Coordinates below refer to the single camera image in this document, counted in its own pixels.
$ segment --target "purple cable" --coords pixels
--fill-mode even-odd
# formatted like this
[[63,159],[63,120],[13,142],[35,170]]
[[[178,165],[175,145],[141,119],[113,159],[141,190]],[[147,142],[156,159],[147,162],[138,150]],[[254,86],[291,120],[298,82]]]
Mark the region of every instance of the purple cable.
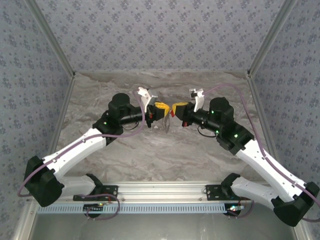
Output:
[[115,200],[117,201],[117,203],[118,203],[118,207],[117,207],[117,209],[116,209],[116,211],[115,211],[114,214],[112,214],[111,216],[101,217],[101,218],[92,218],[92,217],[90,217],[90,216],[89,216],[89,212],[90,212],[90,210],[92,209],[92,207],[89,207],[89,208],[86,210],[86,213],[85,213],[85,215],[86,215],[86,217],[88,218],[88,220],[89,220],[89,219],[94,220],[94,221],[109,220],[109,219],[112,219],[112,218],[114,218],[115,216],[117,216],[118,213],[119,213],[119,211],[120,211],[120,201],[119,201],[119,199],[118,199],[115,195],[108,194],[108,193],[103,193],[103,194],[96,194],[96,195],[83,195],[83,194],[80,194],[80,195],[78,195],[78,196],[80,196],[80,197],[82,197],[82,198],[110,197],[110,198],[115,199]]
[[252,212],[252,210],[254,209],[254,206],[255,206],[255,201],[252,201],[250,209],[245,214],[243,214],[241,216],[237,216],[237,214],[235,214],[232,211],[227,211],[227,212],[230,213],[230,214],[233,214],[234,216],[231,216],[231,217],[233,217],[235,219],[242,219],[242,218],[248,216]]
[[[139,106],[141,108],[141,112],[144,113],[144,106],[141,103],[141,100],[139,99],[139,96],[137,95],[137,93],[135,91],[132,92],[133,95],[135,96],[136,100],[139,103]],[[58,160],[59,158],[61,158],[64,154],[66,154],[67,152],[69,152],[70,150],[74,149],[75,147],[77,147],[78,145],[82,144],[83,141],[87,141],[93,138],[98,138],[98,137],[104,137],[104,138],[128,138],[128,137],[132,137],[138,133],[141,132],[141,130],[144,128],[145,125],[145,121],[146,121],[146,116],[144,114],[142,114],[142,122],[141,122],[141,126],[138,128],[137,131],[134,131],[130,134],[127,135],[111,135],[111,134],[96,134],[96,135],[92,135],[92,136],[88,136],[78,142],[76,142],[75,144],[73,144],[72,146],[68,147],[67,149],[65,149],[64,151],[62,151],[61,153],[59,153],[55,158],[51,159],[50,161],[46,162],[45,164],[41,165],[40,167],[38,167],[36,170],[34,170],[32,173],[30,173],[29,176],[26,177],[26,179],[23,181],[22,185],[19,187],[18,189],[18,197],[31,197],[31,194],[21,194],[21,191],[23,190],[23,188],[25,187],[25,185],[30,181],[30,179],[37,174],[41,169],[45,168],[46,166],[48,166],[49,164],[53,163],[54,160]]]
[[[247,104],[246,104],[246,101],[244,99],[244,96],[242,95],[240,89],[231,84],[231,83],[222,83],[218,86],[215,86],[214,88],[211,88],[210,90],[208,91],[205,91],[203,93],[203,95],[207,95],[209,93],[211,93],[212,91],[216,90],[216,89],[219,89],[221,87],[226,87],[226,86],[229,86],[229,87],[232,87],[235,89],[235,91],[239,94],[240,98],[241,98],[241,101],[242,101],[242,104],[243,104],[243,107],[244,107],[244,110],[245,110],[245,113],[249,119],[249,122],[252,126],[252,129],[253,129],[253,132],[254,132],[254,135],[255,135],[255,138],[256,138],[256,141],[258,143],[258,146],[259,146],[259,149],[264,157],[264,159],[268,162],[268,164],[270,164],[270,166],[277,172],[279,173],[282,177],[284,177],[287,181],[289,181],[291,184],[297,186],[297,188],[299,188],[301,191],[303,191],[304,193],[306,193],[320,208],[320,200],[318,200],[315,196],[313,196],[308,190],[306,190],[303,186],[297,184],[295,181],[291,180],[288,176],[286,176],[281,170],[279,170],[271,161],[270,159],[266,156],[266,153],[265,153],[265,150],[262,146],[262,142],[261,142],[261,139],[259,137],[259,134],[258,134],[258,131],[255,127],[255,124],[254,122],[252,121],[250,115],[249,115],[249,110],[247,108]],[[307,222],[310,222],[310,223],[319,223],[320,222],[320,218],[318,219],[307,219],[307,218],[302,218],[303,220],[307,221]]]

